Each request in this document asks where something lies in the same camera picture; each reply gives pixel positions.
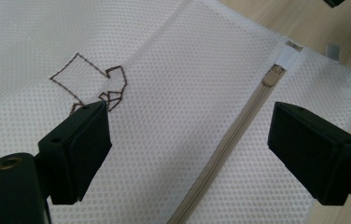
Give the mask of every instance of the embroidered design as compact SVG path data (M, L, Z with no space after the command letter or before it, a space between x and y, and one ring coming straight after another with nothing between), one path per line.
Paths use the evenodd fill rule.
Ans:
M49 79L77 100L72 104L70 114L97 98L106 101L107 110L111 112L122 101L127 86L122 66L103 72L79 53Z

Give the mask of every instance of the zipper teeth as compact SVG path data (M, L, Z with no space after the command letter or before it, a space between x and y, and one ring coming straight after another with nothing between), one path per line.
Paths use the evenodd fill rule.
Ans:
M203 176L199 176L199 178L202 178L202 184L196 185L193 184L191 187L190 191L188 192L187 196L184 198L184 201L182 203L186 203L186 205L181 205L178 207L178 209L182 209L181 211L176 213L179 213L179 216L172 216L169 220L168 223L184 223L187 221L189 218L190 214L193 212L194 208L197 206L197 204L200 202L202 197L205 195L209 187L211 186L211 183L214 181L217 173L219 172L220 168L222 167L223 163L228 159L228 156L231 154L234 145L237 144L237 142L240 140L241 136L243 133L246 131L246 128L249 126L250 122L252 119L255 117L255 115L258 113L258 110L260 109L260 106L262 103L265 102L266 96L270 94L269 89L272 87L268 87L263 85L262 83L259 84L259 86L256 88L254 93L257 93L256 96L252 96L247 102L247 107L245 107L242 112L239 114L238 118L236 119L235 122L232 126L236 125L236 128L234 131L232 131L232 126L228 130L228 132L225 134L228 135L230 134L231 136L229 137L229 140L227 140L226 145L223 148L219 148L219 155L215 157L214 155L216 152L214 152L212 158L210 159L209 163L204 167L204 170L202 171ZM191 199L187 202L185 201L190 193L193 193Z

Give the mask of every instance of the wooden surface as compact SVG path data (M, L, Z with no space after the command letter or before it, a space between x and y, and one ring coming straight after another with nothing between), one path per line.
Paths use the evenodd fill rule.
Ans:
M330 8L322 0L222 0L252 21L324 54L327 44L340 46L340 63L351 69L351 0ZM344 206L315 202L310 224L351 223L351 197Z

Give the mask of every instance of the white mesh fabric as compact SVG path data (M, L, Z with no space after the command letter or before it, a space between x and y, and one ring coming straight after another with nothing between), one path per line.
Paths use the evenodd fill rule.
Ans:
M77 59L56 80L85 104L119 90L99 71L121 64L114 146L84 201L50 212L54 223L164 223L285 42L214 1L0 2L0 157L36 154L68 116L76 98L49 77L77 52L97 69ZM301 70L322 68L312 64Z
M351 71L304 49L255 117L189 223L304 223L313 199L267 146L280 101L345 130L351 125Z

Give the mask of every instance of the brown stitching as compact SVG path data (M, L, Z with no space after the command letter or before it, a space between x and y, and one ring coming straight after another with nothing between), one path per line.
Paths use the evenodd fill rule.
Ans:
M65 89L68 93L70 93L77 101L78 103L74 103L72 105L72 108L71 108L71 111L70 111L70 114L74 113L76 110L77 110L77 107L78 106L84 106L85 104L77 97L76 94L74 94L72 91L70 91L68 88L66 88L62 83L60 83L59 81L55 80L54 78L57 77L62 71L64 71L73 61L76 57L80 57L81 59L83 59L86 63L88 63L90 66L92 66L96 71L98 71L101 75L107 77L107 78L110 78L110 72L111 71L114 71L116 69L120 69L121 73L122 73L122 76L123 76L123 79L124 79L124 82L125 84L123 85L121 91L108 91L107 93L105 92L102 92L100 95L99 95L99 99L105 101L105 99L103 98L103 96L106 96L107 97L107 110L108 112L111 112L119 103L120 101L123 99L123 92L125 91L126 89L126 86L128 84L128 81L126 79L126 75L125 75L125 72L123 70L123 67L121 65L119 66L115 66L115 67L111 67L111 68L108 68L105 70L105 73L102 72L96 65L94 65L93 63L91 63L88 59L86 59L85 57L83 57L81 54L79 53L76 53L76 55L59 71L57 72L55 75L53 75L52 77L50 77L49 79L51 81L53 81L54 83L56 83L57 85L59 85L60 87L62 87L63 89ZM118 98L115 98L115 99L110 99L110 93L116 93L116 94L120 94L120 97ZM110 103L111 102L114 102L114 101L117 101L114 105L112 105L110 107Z

